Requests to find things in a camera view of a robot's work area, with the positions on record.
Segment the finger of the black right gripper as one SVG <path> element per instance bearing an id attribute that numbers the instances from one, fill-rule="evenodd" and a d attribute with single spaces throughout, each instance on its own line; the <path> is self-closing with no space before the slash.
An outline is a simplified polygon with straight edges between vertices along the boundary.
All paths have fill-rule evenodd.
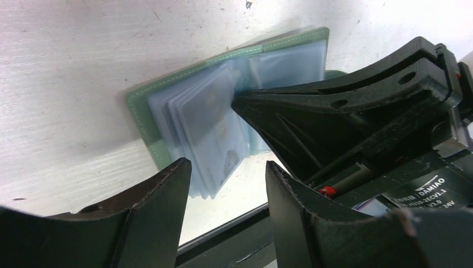
<path id="1" fill-rule="evenodd" d="M 325 181 L 356 161 L 380 171 L 429 150 L 428 129 L 462 100 L 445 45 L 416 37 L 337 78 L 239 93 L 231 106 L 289 173 Z"/>

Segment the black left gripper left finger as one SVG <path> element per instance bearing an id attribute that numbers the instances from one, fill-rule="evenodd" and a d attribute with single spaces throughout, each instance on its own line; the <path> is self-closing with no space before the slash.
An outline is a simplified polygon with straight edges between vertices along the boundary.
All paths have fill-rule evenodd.
<path id="1" fill-rule="evenodd" d="M 1 208 L 2 267 L 174 267 L 191 179 L 180 158 L 77 213 Z"/>

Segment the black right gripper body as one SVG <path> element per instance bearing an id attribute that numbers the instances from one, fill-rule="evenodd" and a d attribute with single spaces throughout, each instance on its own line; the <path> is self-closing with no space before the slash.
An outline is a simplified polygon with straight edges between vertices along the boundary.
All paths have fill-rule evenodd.
<path id="1" fill-rule="evenodd" d="M 366 160 L 359 160 L 325 181 L 311 181 L 319 194 L 350 208 L 370 197 L 383 195 L 397 207 L 439 208 L 447 203 L 444 169 L 447 159 L 457 158 L 470 149 L 469 137 L 461 116 L 470 106 L 470 87 L 461 83 L 470 76 L 460 68 L 462 100 L 435 120 L 429 127 L 430 148 L 423 154 L 406 159 L 390 170 L 380 171 Z"/>

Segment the green leather card holder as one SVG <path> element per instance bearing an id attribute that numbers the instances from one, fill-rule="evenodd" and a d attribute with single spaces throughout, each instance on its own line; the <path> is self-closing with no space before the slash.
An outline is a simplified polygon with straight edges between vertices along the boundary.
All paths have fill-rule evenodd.
<path id="1" fill-rule="evenodd" d="M 269 151 L 231 108 L 240 92 L 324 80 L 330 30 L 286 32 L 187 66 L 126 95 L 158 169 L 192 163 L 189 197 L 215 198 L 240 163 Z"/>

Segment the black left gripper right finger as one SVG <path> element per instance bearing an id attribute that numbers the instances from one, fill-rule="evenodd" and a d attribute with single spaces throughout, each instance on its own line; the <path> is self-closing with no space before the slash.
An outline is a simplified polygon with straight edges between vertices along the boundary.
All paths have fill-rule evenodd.
<path id="1" fill-rule="evenodd" d="M 279 267 L 471 267 L 472 209 L 395 209 L 372 217 L 266 164 Z"/>

